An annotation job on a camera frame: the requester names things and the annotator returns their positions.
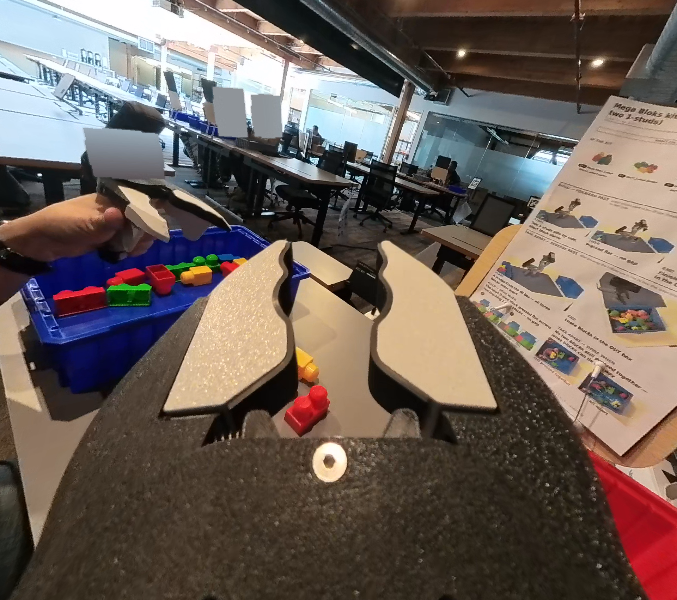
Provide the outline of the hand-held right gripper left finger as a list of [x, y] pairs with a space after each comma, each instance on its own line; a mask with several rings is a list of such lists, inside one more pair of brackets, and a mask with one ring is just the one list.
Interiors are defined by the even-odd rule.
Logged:
[[297, 394], [291, 243], [270, 244], [207, 299], [162, 409], [171, 420], [216, 422], [225, 436], [275, 437]]

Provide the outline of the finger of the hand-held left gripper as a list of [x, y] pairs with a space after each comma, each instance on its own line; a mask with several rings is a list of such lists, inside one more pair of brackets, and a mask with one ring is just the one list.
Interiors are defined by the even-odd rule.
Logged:
[[100, 193], [122, 212], [131, 225], [156, 240], [168, 242], [170, 239], [168, 225], [163, 215], [151, 202], [154, 198], [160, 198], [163, 195], [163, 189], [162, 184], [148, 183], [143, 180], [113, 178], [100, 180]]
[[179, 188], [163, 188], [154, 195], [154, 205], [178, 224], [188, 240], [198, 240], [208, 228], [230, 231], [231, 225], [205, 201]]

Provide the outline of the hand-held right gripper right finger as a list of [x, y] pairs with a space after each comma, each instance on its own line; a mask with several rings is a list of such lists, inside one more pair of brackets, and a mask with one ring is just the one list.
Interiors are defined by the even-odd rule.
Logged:
[[453, 289], [390, 241], [377, 248], [377, 311], [369, 391], [381, 408], [409, 410], [429, 437], [440, 431], [445, 412], [498, 412]]

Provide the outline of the person's left forearm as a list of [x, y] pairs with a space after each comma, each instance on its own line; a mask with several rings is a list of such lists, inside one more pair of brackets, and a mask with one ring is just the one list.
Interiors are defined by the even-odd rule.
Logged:
[[0, 272], [0, 304], [1, 306], [12, 299], [30, 279], [29, 275], [20, 274], [1, 266]]

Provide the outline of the pile of coloured toy blocks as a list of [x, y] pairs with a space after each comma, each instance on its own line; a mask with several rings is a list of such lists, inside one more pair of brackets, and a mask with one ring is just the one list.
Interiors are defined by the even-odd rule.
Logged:
[[56, 292], [52, 297], [54, 313], [69, 317], [104, 308], [147, 308], [154, 297], [169, 297], [177, 284], [189, 289], [210, 285], [246, 262], [246, 257], [212, 254], [189, 262], [124, 269], [102, 286]]

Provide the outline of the person's left hand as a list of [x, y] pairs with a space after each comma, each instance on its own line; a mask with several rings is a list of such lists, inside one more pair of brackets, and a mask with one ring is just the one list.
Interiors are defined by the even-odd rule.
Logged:
[[51, 263], [105, 246], [127, 223], [112, 200], [88, 194], [2, 224], [1, 242], [19, 255]]

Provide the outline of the yellow toy block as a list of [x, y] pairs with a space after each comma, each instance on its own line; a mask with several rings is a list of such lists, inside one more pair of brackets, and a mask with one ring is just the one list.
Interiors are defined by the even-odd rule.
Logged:
[[299, 381], [308, 384], [314, 384], [319, 377], [319, 367], [315, 363], [313, 356], [306, 351], [295, 348], [295, 357], [297, 361], [297, 376]]

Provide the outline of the black box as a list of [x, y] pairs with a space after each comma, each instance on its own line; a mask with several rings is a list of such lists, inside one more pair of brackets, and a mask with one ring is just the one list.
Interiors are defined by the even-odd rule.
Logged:
[[370, 319], [376, 318], [385, 300], [385, 291], [377, 271], [363, 261], [358, 261], [349, 277], [349, 287], [352, 294], [371, 306], [366, 316]]

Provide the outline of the white long table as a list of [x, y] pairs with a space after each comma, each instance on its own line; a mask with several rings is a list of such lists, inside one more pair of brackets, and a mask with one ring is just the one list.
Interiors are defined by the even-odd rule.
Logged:
[[166, 165], [159, 135], [140, 131], [95, 129], [91, 119], [76, 119], [37, 86], [19, 83], [1, 90], [1, 166], [32, 169], [40, 176], [45, 203], [63, 201], [63, 182], [81, 176], [80, 157], [87, 151], [95, 177], [164, 178]]

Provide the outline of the small wooden table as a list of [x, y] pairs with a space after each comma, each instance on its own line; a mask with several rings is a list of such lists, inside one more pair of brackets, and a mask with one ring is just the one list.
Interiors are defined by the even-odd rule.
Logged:
[[442, 275], [444, 264], [461, 269], [465, 275], [491, 242], [492, 237], [463, 225], [442, 225], [421, 230], [427, 239], [439, 243], [432, 270]]

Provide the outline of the red toy block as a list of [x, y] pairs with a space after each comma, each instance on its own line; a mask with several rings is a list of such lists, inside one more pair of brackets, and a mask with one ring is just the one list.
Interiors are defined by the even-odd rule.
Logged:
[[317, 384], [310, 388], [308, 394], [300, 395], [293, 401], [283, 419], [301, 437], [326, 417], [329, 406], [327, 389]]

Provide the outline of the long wooden desk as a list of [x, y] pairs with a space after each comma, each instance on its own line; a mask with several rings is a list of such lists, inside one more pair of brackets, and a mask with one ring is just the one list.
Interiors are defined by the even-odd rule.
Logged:
[[182, 133], [187, 133], [197, 144], [228, 158], [239, 156], [250, 171], [246, 188], [245, 218], [259, 218], [269, 215], [263, 210], [264, 191], [267, 180], [281, 181], [293, 188], [309, 188], [317, 193], [319, 206], [313, 227], [311, 244], [320, 248], [330, 197], [334, 192], [343, 191], [351, 182], [341, 176], [318, 169], [295, 158], [272, 157], [238, 145], [235, 141], [215, 138], [199, 132], [181, 122], [167, 121], [166, 126], [175, 135], [175, 149]]

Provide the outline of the blue plastic bin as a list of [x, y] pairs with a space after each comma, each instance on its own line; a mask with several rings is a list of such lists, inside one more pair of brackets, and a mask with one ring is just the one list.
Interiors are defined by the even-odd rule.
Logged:
[[102, 390], [119, 381], [199, 298], [209, 286], [189, 288], [178, 282], [169, 296], [155, 295], [147, 307], [102, 308], [58, 317], [54, 295], [104, 287], [116, 272], [155, 264], [189, 263], [208, 254], [231, 254], [250, 259], [270, 242], [242, 225], [230, 231], [208, 228], [196, 241], [172, 230], [168, 242], [157, 240], [144, 255], [110, 264], [89, 253], [52, 264], [52, 270], [29, 280], [20, 290], [49, 367], [73, 393]]

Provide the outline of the black wrist watch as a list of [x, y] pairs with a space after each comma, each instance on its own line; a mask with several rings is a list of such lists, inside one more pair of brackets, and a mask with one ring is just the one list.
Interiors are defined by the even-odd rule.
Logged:
[[1, 268], [26, 277], [35, 277], [52, 271], [49, 263], [20, 254], [3, 240], [1, 240]]

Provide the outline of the printed instruction sheet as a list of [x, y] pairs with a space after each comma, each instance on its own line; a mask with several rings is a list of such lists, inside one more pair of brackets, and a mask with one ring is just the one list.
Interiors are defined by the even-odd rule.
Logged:
[[624, 455], [676, 409], [676, 107], [612, 96], [470, 300]]

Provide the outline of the red plastic bin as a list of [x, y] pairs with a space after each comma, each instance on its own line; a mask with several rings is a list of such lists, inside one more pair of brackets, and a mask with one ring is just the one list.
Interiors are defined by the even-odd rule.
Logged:
[[626, 557], [649, 599], [676, 598], [676, 508], [599, 455], [588, 452]]

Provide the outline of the wooden support post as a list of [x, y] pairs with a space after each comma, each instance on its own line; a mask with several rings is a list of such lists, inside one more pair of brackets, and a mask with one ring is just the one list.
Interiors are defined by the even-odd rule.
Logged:
[[381, 161], [386, 164], [391, 164], [394, 158], [395, 149], [398, 141], [400, 140], [402, 128], [406, 122], [407, 113], [410, 109], [411, 99], [415, 94], [415, 90], [416, 86], [413, 84], [413, 82], [405, 79], [398, 105], [394, 110], [391, 128], [385, 140], [382, 151]]

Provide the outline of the silver air duct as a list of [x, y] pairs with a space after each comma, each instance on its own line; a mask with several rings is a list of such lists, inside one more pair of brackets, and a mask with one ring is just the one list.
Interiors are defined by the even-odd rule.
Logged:
[[620, 95], [676, 106], [676, 6], [656, 44], [646, 44], [628, 71]]

